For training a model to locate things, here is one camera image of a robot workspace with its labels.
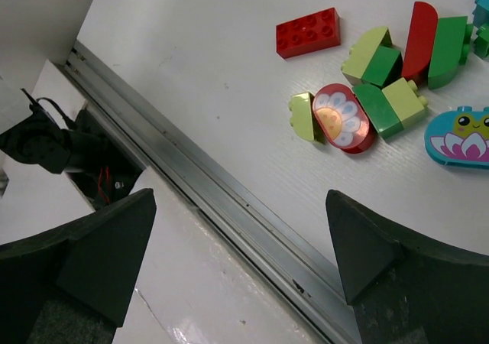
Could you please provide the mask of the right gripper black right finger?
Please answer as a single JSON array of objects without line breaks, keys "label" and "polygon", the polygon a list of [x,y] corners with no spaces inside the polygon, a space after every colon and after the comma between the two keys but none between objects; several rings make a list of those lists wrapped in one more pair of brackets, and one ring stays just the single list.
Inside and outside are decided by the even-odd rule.
[{"label": "right gripper black right finger", "polygon": [[488,257],[330,190],[329,231],[363,343],[486,343]]}]

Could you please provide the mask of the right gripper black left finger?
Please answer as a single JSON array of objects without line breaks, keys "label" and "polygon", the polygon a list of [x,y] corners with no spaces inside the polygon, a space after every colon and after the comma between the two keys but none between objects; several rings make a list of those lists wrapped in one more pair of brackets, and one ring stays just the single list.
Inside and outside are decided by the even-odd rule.
[{"label": "right gripper black left finger", "polygon": [[3,343],[110,343],[124,324],[154,225],[144,188],[1,246]]}]

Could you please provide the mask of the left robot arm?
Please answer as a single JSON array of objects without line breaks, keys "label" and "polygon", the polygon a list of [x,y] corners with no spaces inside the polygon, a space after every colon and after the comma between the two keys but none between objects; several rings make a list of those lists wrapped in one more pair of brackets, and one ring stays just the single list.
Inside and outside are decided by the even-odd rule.
[{"label": "left robot arm", "polygon": [[99,210],[130,194],[143,168],[87,109],[72,120],[52,99],[26,89],[31,114],[1,133],[1,150],[22,164],[66,174]]}]

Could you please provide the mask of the small light blue lego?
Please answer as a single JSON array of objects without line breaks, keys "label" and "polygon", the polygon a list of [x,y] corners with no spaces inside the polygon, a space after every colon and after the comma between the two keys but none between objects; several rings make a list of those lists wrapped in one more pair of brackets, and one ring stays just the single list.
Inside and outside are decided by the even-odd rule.
[{"label": "small light blue lego", "polygon": [[489,0],[474,0],[475,8],[473,14],[473,24],[479,28],[488,23],[489,17]]}]

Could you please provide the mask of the red 2x4 lego brick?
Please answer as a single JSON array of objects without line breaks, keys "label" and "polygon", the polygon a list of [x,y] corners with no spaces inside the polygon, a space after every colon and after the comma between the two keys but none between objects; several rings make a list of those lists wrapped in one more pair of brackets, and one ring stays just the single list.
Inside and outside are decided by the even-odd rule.
[{"label": "red 2x4 lego brick", "polygon": [[340,17],[335,8],[318,11],[276,26],[276,52],[289,59],[341,44]]}]

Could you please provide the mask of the dark green 2x4 lego brick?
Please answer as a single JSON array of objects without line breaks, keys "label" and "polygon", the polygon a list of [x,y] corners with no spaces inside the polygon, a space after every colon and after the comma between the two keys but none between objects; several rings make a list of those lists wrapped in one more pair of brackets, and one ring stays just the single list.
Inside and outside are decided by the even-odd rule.
[{"label": "dark green 2x4 lego brick", "polygon": [[489,46],[489,27],[488,24],[483,24],[477,29],[476,38],[474,39],[474,54],[481,59],[488,57]]}]

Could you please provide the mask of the red half-round lego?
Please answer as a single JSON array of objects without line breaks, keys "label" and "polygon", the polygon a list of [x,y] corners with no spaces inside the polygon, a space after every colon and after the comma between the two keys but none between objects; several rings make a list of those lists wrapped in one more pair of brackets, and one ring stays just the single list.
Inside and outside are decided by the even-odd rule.
[{"label": "red half-round lego", "polygon": [[414,2],[401,76],[418,86],[428,74],[439,16],[427,2]]}]

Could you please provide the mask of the teal frog lily lego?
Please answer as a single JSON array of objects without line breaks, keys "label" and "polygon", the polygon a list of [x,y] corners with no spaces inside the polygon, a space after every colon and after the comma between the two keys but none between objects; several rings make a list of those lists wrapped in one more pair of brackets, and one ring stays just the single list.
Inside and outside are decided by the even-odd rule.
[{"label": "teal frog lily lego", "polygon": [[488,168],[488,108],[470,106],[437,115],[424,133],[426,153],[444,166]]}]

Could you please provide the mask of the green half-round lego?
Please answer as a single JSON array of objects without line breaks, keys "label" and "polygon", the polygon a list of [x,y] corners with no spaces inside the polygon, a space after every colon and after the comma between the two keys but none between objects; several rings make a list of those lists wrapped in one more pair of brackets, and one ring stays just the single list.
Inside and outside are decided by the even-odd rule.
[{"label": "green half-round lego", "polygon": [[429,89],[448,85],[467,62],[474,25],[467,16],[440,18],[428,72]]}]

